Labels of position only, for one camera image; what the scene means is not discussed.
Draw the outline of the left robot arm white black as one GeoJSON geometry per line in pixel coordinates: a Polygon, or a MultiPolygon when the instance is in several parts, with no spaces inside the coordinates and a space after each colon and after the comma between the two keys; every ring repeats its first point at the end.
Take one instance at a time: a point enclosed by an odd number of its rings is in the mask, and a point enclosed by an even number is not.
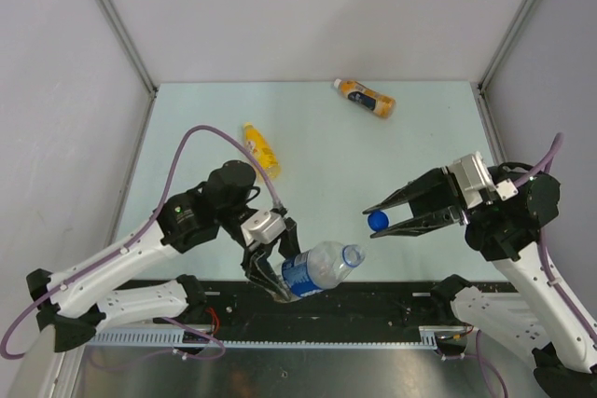
{"type": "Polygon", "coordinates": [[[260,189],[247,163],[233,160],[188,191],[170,197],[129,237],[63,272],[37,269],[27,285],[40,329],[54,331],[54,350],[78,348],[111,327],[146,320],[195,323],[205,314],[200,281],[183,274],[135,289],[125,283],[145,270],[214,240],[220,230],[243,250],[242,268],[253,284],[283,302],[290,292],[269,262],[272,251],[300,253],[297,225],[281,205],[250,207],[260,189]]]}

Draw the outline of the clear water bottle blue label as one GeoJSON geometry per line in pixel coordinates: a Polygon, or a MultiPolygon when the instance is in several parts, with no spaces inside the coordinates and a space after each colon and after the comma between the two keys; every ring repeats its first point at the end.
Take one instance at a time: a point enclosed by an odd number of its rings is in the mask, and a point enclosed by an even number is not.
{"type": "Polygon", "coordinates": [[[310,250],[280,263],[275,272],[291,301],[335,289],[366,259],[357,244],[322,241],[310,250]]]}

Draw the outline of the blue bottle cap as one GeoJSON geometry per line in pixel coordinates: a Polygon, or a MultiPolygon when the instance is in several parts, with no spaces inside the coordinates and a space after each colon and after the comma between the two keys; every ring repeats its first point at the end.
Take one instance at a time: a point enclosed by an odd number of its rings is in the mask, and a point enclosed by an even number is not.
{"type": "Polygon", "coordinates": [[[389,227],[389,218],[383,211],[374,211],[368,215],[368,226],[373,232],[379,232],[389,227]]]}

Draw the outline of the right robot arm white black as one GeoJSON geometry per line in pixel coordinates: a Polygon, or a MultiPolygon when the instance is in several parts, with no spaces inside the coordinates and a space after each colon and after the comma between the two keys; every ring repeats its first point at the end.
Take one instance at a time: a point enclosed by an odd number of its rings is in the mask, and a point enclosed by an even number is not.
{"type": "Polygon", "coordinates": [[[453,274],[432,291],[430,312],[441,324],[469,323],[533,371],[550,397],[596,394],[596,321],[558,273],[542,241],[558,214],[560,184],[528,164],[487,167],[479,153],[434,168],[365,209],[372,214],[408,204],[412,217],[373,237],[418,237],[452,224],[465,242],[501,272],[521,296],[519,314],[453,274]]]}

